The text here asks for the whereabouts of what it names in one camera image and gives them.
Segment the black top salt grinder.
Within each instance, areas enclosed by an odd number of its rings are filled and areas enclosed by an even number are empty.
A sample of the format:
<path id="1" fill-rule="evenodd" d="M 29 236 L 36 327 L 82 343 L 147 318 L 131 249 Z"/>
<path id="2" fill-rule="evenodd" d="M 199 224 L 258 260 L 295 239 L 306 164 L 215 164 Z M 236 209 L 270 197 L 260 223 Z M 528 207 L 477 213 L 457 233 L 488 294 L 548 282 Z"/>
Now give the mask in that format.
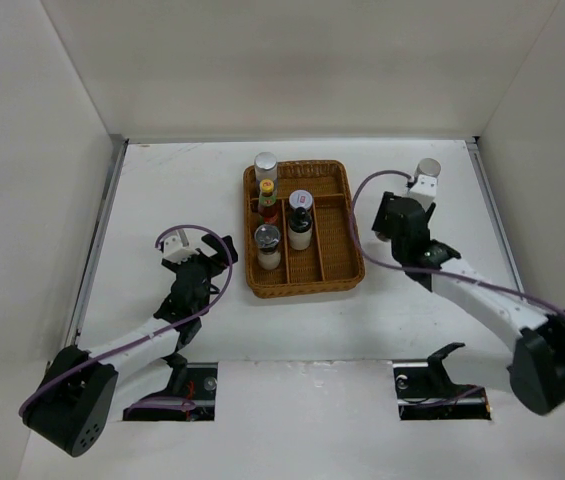
<path id="1" fill-rule="evenodd" d="M 260 267 L 267 271 L 276 269 L 281 262 L 279 229 L 275 225 L 262 224 L 254 232 L 254 241 Z"/>

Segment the blue label bottle silver cap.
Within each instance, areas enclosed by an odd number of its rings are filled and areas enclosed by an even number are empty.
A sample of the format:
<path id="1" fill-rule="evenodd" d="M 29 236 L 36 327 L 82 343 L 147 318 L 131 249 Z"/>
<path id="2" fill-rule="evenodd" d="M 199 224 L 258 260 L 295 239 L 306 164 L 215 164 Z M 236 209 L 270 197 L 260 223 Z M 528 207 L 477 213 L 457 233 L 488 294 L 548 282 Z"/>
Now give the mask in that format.
<path id="1" fill-rule="evenodd" d="M 441 170 L 441 164 L 433 158 L 420 160 L 415 170 L 416 184 L 427 188 L 436 187 Z"/>

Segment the red sauce bottle yellow cap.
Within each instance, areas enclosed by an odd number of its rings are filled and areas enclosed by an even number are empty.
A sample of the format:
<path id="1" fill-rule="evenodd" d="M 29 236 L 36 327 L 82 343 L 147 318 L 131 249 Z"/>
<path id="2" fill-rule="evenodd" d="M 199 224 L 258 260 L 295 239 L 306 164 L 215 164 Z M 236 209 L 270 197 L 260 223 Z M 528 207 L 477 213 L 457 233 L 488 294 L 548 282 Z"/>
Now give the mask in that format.
<path id="1" fill-rule="evenodd" d="M 258 215 L 261 224 L 277 225 L 279 208 L 275 183 L 263 179 L 259 184 Z"/>

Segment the black cap white powder bottle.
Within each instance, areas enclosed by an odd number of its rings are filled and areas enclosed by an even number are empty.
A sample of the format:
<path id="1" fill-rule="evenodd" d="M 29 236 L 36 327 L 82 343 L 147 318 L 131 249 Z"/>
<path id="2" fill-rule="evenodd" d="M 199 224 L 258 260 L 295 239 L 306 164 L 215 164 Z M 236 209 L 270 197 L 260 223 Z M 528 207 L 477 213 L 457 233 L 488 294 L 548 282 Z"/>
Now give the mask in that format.
<path id="1" fill-rule="evenodd" d="M 296 208 L 288 221 L 288 239 L 292 249 L 297 251 L 309 247 L 312 238 L 313 220 L 304 207 Z"/>

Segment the satay sauce jar white lid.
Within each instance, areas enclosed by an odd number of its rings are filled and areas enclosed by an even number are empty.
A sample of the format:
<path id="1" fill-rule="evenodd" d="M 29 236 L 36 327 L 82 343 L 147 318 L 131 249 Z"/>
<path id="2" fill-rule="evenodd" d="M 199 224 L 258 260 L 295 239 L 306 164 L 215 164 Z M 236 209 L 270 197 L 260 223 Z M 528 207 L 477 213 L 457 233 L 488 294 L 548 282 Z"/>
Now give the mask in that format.
<path id="1" fill-rule="evenodd" d="M 288 198 L 290 208 L 295 211 L 297 208 L 304 208 L 307 212 L 311 212 L 314 204 L 313 195 L 307 190 L 294 190 Z"/>

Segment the blue label bead bottle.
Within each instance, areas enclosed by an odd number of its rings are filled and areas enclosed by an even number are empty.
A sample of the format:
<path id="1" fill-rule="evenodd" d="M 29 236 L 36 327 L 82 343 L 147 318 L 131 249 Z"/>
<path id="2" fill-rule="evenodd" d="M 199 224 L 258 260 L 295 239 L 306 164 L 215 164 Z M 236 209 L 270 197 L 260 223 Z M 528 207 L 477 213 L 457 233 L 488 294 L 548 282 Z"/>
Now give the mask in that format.
<path id="1" fill-rule="evenodd" d="M 254 171 L 256 182 L 262 180 L 277 181 L 278 178 L 278 159 L 272 152 L 261 152 L 254 158 Z"/>

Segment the dark spice jar white lid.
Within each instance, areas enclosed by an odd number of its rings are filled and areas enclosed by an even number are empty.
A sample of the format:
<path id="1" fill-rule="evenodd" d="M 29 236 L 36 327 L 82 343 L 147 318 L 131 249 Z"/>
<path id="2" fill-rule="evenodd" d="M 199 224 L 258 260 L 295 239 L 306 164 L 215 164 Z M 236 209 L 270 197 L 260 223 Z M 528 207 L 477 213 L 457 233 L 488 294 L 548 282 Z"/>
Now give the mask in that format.
<path id="1" fill-rule="evenodd" d="M 382 232 L 376 232 L 375 235 L 376 235 L 377 239 L 382 241 L 382 242 L 390 242 L 391 241 L 391 238 L 389 236 L 385 235 Z"/>

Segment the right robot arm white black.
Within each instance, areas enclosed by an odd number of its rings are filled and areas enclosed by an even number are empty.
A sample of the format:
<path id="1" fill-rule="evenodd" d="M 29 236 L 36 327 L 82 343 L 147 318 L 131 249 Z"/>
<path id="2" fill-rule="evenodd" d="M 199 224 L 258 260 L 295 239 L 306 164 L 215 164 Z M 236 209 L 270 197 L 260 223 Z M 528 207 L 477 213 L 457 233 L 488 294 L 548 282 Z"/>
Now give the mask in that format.
<path id="1" fill-rule="evenodd" d="M 391 243 L 411 280 L 454 303 L 497 336 L 512 359 L 505 384 L 531 412 L 546 415 L 565 402 L 565 313 L 482 279 L 452 247 L 431 238 L 425 209 L 408 197 L 383 194 L 372 231 Z"/>

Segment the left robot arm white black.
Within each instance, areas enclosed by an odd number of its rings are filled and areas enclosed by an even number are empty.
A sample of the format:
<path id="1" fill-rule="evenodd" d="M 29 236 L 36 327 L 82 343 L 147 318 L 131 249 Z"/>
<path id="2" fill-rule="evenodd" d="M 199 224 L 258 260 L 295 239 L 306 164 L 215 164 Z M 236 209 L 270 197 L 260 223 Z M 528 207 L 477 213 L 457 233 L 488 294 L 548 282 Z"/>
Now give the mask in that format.
<path id="1" fill-rule="evenodd" d="M 28 428 L 72 457 L 86 452 L 108 418 L 116 386 L 156 360 L 187 346 L 201 328 L 201 317 L 226 292 L 212 279 L 231 273 L 238 261 L 232 237 L 205 227 L 202 241 L 215 251 L 208 256 L 189 246 L 187 225 L 172 227 L 155 241 L 161 265 L 175 275 L 170 293 L 138 329 L 93 351 L 75 345 L 62 349 L 19 415 Z"/>

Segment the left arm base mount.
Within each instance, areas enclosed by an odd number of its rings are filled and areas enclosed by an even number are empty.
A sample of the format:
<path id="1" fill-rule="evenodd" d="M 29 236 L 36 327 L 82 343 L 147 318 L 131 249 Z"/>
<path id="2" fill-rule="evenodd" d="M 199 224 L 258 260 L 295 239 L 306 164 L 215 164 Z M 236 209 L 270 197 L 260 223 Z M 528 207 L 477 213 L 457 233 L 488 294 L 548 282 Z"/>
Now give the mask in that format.
<path id="1" fill-rule="evenodd" d="M 126 422 L 208 422 L 215 420 L 218 389 L 217 363 L 178 366 L 167 386 L 122 412 Z"/>

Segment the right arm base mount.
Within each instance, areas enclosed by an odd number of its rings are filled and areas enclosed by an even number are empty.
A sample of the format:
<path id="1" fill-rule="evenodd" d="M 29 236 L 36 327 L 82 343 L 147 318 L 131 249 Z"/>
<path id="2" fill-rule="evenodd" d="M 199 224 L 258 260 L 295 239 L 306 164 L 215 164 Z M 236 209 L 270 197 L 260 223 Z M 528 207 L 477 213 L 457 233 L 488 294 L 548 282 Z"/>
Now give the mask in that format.
<path id="1" fill-rule="evenodd" d="M 402 421 L 491 420 L 483 387 L 456 384 L 443 361 L 464 343 L 452 342 L 425 359 L 393 363 L 398 415 Z"/>

